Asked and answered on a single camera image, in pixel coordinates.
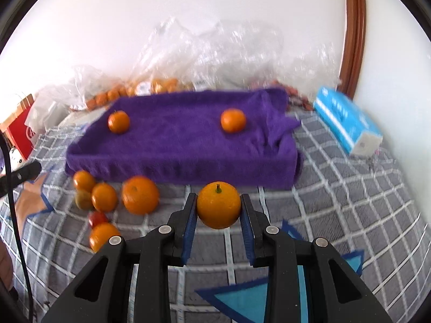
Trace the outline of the person's left hand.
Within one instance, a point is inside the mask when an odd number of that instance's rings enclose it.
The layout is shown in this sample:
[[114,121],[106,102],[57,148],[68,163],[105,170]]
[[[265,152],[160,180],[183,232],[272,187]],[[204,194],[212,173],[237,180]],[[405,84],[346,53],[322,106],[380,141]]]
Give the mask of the person's left hand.
[[13,283],[13,264],[5,243],[0,240],[0,278],[8,291]]

